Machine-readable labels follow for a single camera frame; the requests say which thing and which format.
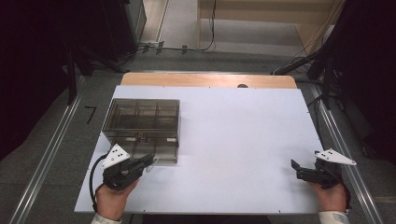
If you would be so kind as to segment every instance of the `transparent storage box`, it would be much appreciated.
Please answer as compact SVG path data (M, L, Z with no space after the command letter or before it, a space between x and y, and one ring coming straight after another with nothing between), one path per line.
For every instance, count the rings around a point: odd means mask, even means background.
M149 153L177 163L179 100L113 99L102 132L132 158Z

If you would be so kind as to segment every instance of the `power cord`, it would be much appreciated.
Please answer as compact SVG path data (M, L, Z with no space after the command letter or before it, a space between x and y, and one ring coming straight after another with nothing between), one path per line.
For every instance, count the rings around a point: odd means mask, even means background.
M320 100L322 98L322 95L318 96L315 98L312 102L307 104L306 106L309 107L311 105L314 105L314 114L315 114L315 129L317 130L317 134L319 137L320 144L323 146L323 138L320 133L320 128L319 128L319 119L318 119L318 110L320 109Z
M101 185L99 185L99 187L96 189L95 193L93 194L93 173L95 172L96 166L98 165L99 161L104 160L107 157L108 153L99 157L99 159L93 164L93 167L91 168L91 173L90 173L90 195L91 195L91 199L92 199L92 207L93 207L93 211L95 211L95 213L97 213L97 203L96 203L96 193L99 190L99 188L101 188L104 183L102 183Z
M212 7L212 16L211 16L211 18L209 19L209 28L210 28L210 30L211 30L211 32L212 32L212 40L211 40L209 46L208 46L206 49L200 49L200 50L208 50L208 49L210 49L210 47L211 47L212 45L215 46L215 47L212 49L212 51L215 50L215 48L216 48L216 42L215 42L216 5L217 5L217 0L215 0L215 2L213 3L213 7Z
M314 62L320 62L320 61L318 61L318 60L313 60L313 61L312 61L312 60L309 60L307 57L295 57L295 56L294 56L290 63L281 65L281 66L279 66L277 69L275 69L275 70L272 72L272 76L275 76L275 75L276 75L276 71L277 71L277 70L279 70L279 69L281 69L281 68L284 68L284 67L287 67L287 66L290 66L290 65L293 65L293 63L294 63L294 61L295 61L296 59L306 59L306 60L307 60L306 63L309 63L310 65L312 65L312 63L314 63Z

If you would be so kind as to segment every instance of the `black tripod leg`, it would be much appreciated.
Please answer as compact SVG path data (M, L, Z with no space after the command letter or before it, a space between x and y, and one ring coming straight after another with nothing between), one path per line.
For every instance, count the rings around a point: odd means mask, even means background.
M323 62L322 58L312 63L308 72L306 72L306 76L309 80L317 80L319 78L320 74L323 72L324 64L325 62Z
M87 58L87 55L82 53L79 48L77 48L75 45L72 47L72 53L73 53L73 59L76 63L76 66L79 69L79 72L83 76L92 76L93 73L93 68L91 66L90 61Z
M332 84L332 72L334 71L334 59L332 56L330 56L326 60L326 70L324 73L324 89L322 93L322 101L323 104L326 105L326 108L329 110L330 109L330 104L329 104L329 95L330 95L330 89L331 89L331 84Z
M67 104L71 105L77 95L76 71L71 49L67 53L67 75L69 76L69 100Z

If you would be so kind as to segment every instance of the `white tabletop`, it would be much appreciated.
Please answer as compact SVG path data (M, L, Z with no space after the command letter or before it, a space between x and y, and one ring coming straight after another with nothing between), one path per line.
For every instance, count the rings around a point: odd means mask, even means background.
M144 173L126 212L310 214L314 192L290 159L314 168L321 144L300 90L118 86L113 98L180 100L178 163ZM93 163L110 148L101 133ZM92 212L89 172L76 212ZM102 180L97 168L94 187Z

